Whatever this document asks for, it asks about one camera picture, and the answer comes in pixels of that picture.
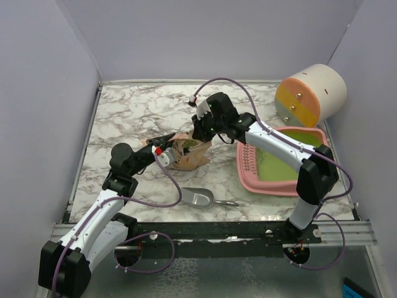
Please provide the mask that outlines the cat litter bag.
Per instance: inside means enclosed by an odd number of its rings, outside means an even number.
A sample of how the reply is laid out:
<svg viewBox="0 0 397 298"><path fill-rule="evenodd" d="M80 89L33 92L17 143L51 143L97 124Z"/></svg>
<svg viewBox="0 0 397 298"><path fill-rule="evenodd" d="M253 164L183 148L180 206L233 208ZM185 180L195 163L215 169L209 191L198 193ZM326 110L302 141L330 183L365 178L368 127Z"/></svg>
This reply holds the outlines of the cat litter bag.
<svg viewBox="0 0 397 298"><path fill-rule="evenodd" d="M179 171L192 171L210 161L206 153L212 146L212 142L204 143L194 140L192 138L192 133L193 131L176 133L171 147L176 161L165 168Z"/></svg>

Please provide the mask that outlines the grey metal litter scoop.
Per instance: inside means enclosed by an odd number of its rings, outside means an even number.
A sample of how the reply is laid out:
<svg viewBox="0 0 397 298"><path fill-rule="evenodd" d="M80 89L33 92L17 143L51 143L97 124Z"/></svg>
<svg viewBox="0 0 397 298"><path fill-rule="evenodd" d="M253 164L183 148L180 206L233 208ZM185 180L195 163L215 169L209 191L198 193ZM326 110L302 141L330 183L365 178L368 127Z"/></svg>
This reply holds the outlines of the grey metal litter scoop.
<svg viewBox="0 0 397 298"><path fill-rule="evenodd" d="M198 209L209 209L213 204L239 207L239 204L236 202L215 199L215 196L211 190L206 188L182 187L181 192L181 201Z"/></svg>

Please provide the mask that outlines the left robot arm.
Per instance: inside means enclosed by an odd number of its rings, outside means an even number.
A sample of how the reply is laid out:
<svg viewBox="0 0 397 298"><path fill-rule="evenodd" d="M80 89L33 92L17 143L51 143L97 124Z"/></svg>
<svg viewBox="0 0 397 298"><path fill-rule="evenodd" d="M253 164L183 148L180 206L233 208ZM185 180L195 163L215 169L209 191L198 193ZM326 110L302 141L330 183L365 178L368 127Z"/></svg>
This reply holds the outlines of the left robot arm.
<svg viewBox="0 0 397 298"><path fill-rule="evenodd" d="M110 171L102 189L83 218L58 241L47 241L40 252L38 284L53 297L81 297L91 280L94 268L117 244L130 245L137 230L132 224L114 220L138 186L135 175L152 163L165 169L175 158L172 154L174 134L148 139L133 151L127 143L111 150Z"/></svg>

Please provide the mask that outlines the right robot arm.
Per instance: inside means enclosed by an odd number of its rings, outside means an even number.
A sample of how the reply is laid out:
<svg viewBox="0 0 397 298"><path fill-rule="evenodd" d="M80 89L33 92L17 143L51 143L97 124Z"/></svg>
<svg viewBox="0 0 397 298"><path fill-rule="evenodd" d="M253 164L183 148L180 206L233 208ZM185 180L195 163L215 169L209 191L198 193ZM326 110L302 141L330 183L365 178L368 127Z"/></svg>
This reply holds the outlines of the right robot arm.
<svg viewBox="0 0 397 298"><path fill-rule="evenodd" d="M226 135L231 142L260 148L295 170L299 200L287 219L285 236L293 243L304 239L320 203L339 179L331 149L326 145L314 147L298 142L272 129L253 114L240 114L223 92L201 102L192 97L188 104L196 109L192 116L193 139L210 142L214 136Z"/></svg>

